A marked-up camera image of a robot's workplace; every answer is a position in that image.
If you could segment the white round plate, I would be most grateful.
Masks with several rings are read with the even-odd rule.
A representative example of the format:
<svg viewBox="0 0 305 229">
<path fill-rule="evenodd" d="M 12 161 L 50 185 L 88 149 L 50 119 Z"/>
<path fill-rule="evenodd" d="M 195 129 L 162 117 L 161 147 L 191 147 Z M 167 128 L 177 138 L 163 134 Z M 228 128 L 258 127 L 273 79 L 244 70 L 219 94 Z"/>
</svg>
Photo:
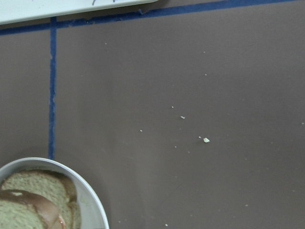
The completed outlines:
<svg viewBox="0 0 305 229">
<path fill-rule="evenodd" d="M 25 169 L 46 169 L 68 176 L 76 187 L 77 203 L 81 210 L 82 229 L 108 229 L 109 223 L 103 205 L 89 183 L 77 172 L 57 161 L 26 157 L 14 160 L 0 167 L 0 180 Z"/>
</svg>

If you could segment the bread slice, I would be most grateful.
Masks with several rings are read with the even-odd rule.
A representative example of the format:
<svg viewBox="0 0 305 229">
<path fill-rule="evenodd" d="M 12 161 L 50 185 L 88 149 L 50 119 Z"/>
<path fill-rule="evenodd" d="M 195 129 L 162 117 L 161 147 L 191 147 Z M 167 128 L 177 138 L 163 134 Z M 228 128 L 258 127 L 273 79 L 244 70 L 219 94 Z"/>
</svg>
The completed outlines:
<svg viewBox="0 0 305 229">
<path fill-rule="evenodd" d="M 61 229 L 59 210 L 51 201 L 23 190 L 0 192 L 2 229 Z"/>
<path fill-rule="evenodd" d="M 72 180 L 62 173 L 42 169 L 23 170 L 5 178 L 0 188 L 24 190 L 41 195 L 58 207 L 65 228 L 81 227 L 76 187 Z"/>
</svg>

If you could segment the cream bear tray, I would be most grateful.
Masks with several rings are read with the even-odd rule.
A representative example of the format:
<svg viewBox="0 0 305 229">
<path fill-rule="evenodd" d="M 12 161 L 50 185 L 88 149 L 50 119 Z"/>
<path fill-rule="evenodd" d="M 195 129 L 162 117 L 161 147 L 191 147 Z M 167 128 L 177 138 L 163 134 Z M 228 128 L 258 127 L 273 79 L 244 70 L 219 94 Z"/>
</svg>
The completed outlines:
<svg viewBox="0 0 305 229">
<path fill-rule="evenodd" d="M 1 0 L 0 24 L 153 3 L 152 0 Z"/>
</svg>

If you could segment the bread crumb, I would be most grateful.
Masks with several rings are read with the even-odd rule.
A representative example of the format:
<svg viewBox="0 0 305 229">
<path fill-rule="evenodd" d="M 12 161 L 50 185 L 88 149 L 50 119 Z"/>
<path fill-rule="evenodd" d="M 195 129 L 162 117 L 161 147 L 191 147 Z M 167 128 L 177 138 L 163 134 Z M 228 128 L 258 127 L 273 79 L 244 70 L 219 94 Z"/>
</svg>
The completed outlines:
<svg viewBox="0 0 305 229">
<path fill-rule="evenodd" d="M 205 143 L 209 143 L 209 142 L 210 142 L 210 140 L 209 140 L 208 138 L 204 138 L 203 141 L 204 141 Z"/>
</svg>

